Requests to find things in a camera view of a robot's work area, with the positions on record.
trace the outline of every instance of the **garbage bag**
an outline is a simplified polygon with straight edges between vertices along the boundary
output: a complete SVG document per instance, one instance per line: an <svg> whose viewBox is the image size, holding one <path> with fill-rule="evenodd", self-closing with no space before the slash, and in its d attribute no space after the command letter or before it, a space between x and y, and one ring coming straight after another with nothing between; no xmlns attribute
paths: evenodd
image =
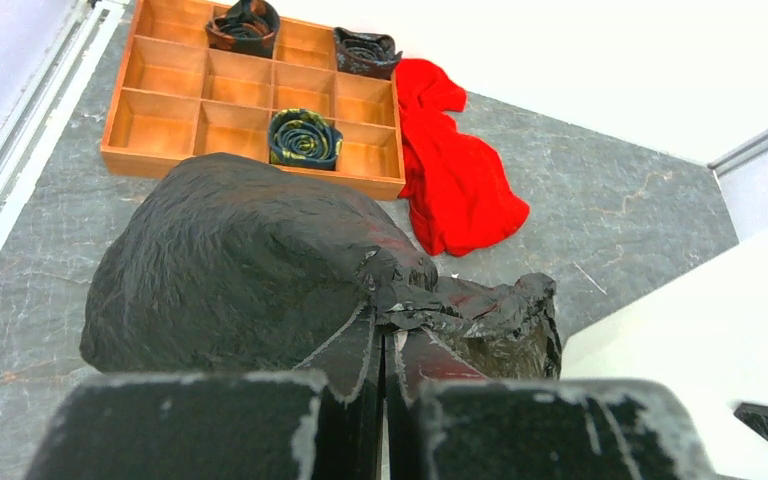
<svg viewBox="0 0 768 480"><path fill-rule="evenodd" d="M289 369L372 305L486 375L557 378L554 293L543 274L440 278L366 195L216 153L173 168L105 252L80 351L101 372Z"/></svg>

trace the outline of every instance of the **black plastic bag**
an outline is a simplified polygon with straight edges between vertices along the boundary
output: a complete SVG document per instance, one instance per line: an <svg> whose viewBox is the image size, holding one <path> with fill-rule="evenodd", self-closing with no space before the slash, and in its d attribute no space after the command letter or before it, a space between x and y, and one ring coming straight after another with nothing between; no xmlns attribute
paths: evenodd
<svg viewBox="0 0 768 480"><path fill-rule="evenodd" d="M80 349L102 372L289 369L371 303L378 323L428 326L487 375L557 378L554 292L543 274L438 278L362 193L210 154L170 171L107 250Z"/></svg>

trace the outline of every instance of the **dark patterned rolled tie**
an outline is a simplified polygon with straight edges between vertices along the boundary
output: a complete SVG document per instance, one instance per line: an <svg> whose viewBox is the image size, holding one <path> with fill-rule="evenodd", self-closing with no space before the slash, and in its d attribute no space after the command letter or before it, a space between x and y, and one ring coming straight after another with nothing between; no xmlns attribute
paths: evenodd
<svg viewBox="0 0 768 480"><path fill-rule="evenodd" d="M322 115L300 108L282 110L269 123L269 163L334 170L343 134Z"/></svg>
<svg viewBox="0 0 768 480"><path fill-rule="evenodd" d="M337 27L334 42L337 70L343 73L389 80L402 60L402 52L396 53L396 42L390 35L357 33Z"/></svg>
<svg viewBox="0 0 768 480"><path fill-rule="evenodd" d="M240 0L204 29L210 48L272 58L281 17L264 0Z"/></svg>

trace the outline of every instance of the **floor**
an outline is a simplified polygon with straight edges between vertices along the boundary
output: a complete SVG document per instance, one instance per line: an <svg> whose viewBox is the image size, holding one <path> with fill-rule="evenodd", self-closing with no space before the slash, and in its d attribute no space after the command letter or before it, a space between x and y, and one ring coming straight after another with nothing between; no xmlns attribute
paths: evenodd
<svg viewBox="0 0 768 480"><path fill-rule="evenodd" d="M110 176L98 154L127 27L0 254L0 480L21 477L58 403L93 374L77 351L90 278L155 184ZM564 336L737 243L702 167L477 95L457 120L498 149L533 213L503 244L437 258L440 271L485 284L551 275ZM385 208L410 231L404 203Z"/></svg>

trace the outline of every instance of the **red garment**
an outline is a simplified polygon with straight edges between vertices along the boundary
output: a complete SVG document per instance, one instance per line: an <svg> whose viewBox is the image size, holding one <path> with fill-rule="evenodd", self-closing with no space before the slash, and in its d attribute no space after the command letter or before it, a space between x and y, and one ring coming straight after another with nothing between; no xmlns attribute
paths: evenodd
<svg viewBox="0 0 768 480"><path fill-rule="evenodd" d="M511 192L499 154L458 133L446 111L462 112L466 91L428 60L396 67L402 122L405 188L410 219L429 255L463 256L513 235L528 204Z"/></svg>

